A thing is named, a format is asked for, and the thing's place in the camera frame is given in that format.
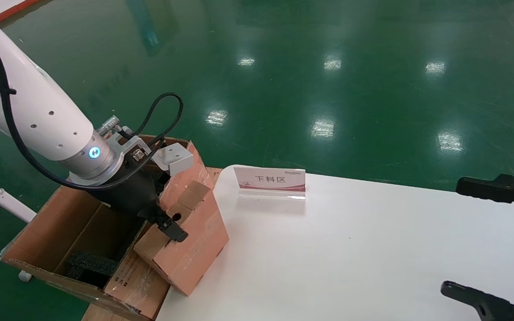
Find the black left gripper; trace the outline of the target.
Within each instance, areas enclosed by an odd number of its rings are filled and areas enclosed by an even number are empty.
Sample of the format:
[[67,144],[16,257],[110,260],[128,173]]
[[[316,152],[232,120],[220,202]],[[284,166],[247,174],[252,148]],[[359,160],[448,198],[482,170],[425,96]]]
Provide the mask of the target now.
[[140,217],[147,221],[157,219],[158,229],[170,240],[181,243],[188,232],[180,227],[181,213],[167,214],[160,207],[159,193],[155,182],[158,175],[149,170],[140,170],[121,185],[102,191],[90,191],[90,195],[114,210],[129,217]]

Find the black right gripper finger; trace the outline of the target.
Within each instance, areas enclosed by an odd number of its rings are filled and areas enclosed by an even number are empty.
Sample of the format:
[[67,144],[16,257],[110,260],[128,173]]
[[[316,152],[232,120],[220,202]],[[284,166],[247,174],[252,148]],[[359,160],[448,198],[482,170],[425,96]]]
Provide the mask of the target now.
[[482,321],[514,321],[514,304],[501,297],[451,281],[443,282],[440,292],[446,297],[473,307]]
[[514,203],[514,176],[500,174],[492,181],[461,177],[456,193],[499,203]]

